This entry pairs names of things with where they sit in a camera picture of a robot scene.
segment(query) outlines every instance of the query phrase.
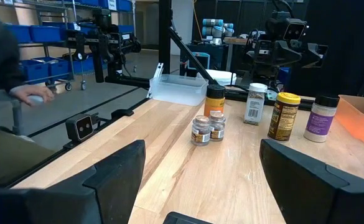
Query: concrete floor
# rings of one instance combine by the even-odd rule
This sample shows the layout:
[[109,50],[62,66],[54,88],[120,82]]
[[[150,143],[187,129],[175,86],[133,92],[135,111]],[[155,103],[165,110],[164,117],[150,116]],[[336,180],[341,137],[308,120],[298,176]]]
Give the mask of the concrete floor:
[[[151,78],[157,63],[158,51],[143,50],[139,54],[128,54],[126,67],[134,77]],[[133,73],[134,65],[137,66],[136,73]],[[171,56],[170,67],[171,71],[179,68],[179,56]],[[86,75],[85,78],[87,84],[87,89],[85,91],[80,89],[82,77],[78,75],[72,83],[73,90],[67,92],[64,91],[64,85],[57,86],[57,94],[53,102],[35,107],[22,105],[22,115],[26,134],[34,133],[115,96],[135,89],[135,86],[96,83],[95,76],[92,73]],[[129,108],[144,99],[146,95],[147,91],[139,88],[87,113],[93,114],[99,112],[100,117],[110,119],[111,112],[117,109]],[[9,102],[0,101],[0,126],[11,129],[12,125],[12,106]],[[34,136],[33,140],[37,144],[54,151],[60,150],[64,144],[70,141],[67,137],[64,123],[42,134]]]

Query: spice bottle with label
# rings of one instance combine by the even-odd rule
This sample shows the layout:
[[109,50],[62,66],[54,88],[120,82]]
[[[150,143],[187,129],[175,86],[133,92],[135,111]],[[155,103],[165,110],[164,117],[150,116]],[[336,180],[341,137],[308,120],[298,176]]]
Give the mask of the spice bottle with label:
[[339,96],[316,97],[307,121],[304,137],[314,142],[325,142],[337,112]]
[[262,118],[264,97],[268,87],[261,83],[251,83],[246,99],[244,123],[259,125]]
[[192,126],[192,143],[196,146],[206,146],[209,143],[211,128],[209,118],[196,116]]
[[269,138],[286,142],[291,137],[301,98],[292,93],[279,93],[270,120]]
[[221,112],[212,112],[210,117],[211,141],[222,141],[225,133],[225,115]]
[[221,85],[209,85],[207,87],[204,116],[209,117],[211,112],[223,113],[223,107],[225,105],[225,92],[226,88]]

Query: yellow lid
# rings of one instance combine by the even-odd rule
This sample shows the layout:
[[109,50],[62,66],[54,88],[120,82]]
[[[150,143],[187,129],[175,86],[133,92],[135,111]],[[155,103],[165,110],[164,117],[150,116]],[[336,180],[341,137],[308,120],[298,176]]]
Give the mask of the yellow lid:
[[299,104],[301,98],[298,95],[292,93],[281,92],[277,95],[277,100],[283,103]]

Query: purple label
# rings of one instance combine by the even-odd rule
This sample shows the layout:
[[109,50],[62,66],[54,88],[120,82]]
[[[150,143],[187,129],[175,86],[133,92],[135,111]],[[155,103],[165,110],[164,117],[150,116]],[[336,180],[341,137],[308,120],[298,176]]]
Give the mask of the purple label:
[[333,116],[322,116],[311,112],[306,130],[313,134],[327,135],[333,118]]

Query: orange tray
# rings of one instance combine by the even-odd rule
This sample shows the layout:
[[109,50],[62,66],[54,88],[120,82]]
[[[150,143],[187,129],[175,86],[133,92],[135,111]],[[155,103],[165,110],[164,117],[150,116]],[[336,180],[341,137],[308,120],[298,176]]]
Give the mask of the orange tray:
[[335,118],[350,132],[364,141],[364,97],[339,95]]

